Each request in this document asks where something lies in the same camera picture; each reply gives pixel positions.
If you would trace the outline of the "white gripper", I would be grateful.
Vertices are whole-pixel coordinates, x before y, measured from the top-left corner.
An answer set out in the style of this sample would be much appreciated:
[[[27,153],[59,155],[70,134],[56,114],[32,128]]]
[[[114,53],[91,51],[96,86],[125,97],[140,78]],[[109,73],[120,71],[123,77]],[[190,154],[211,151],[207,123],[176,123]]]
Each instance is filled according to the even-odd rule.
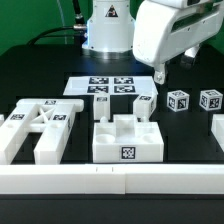
[[[191,69],[200,43],[216,35],[223,23],[224,0],[144,0],[137,12],[133,54],[154,67],[154,81],[165,83],[165,62],[181,54]]]

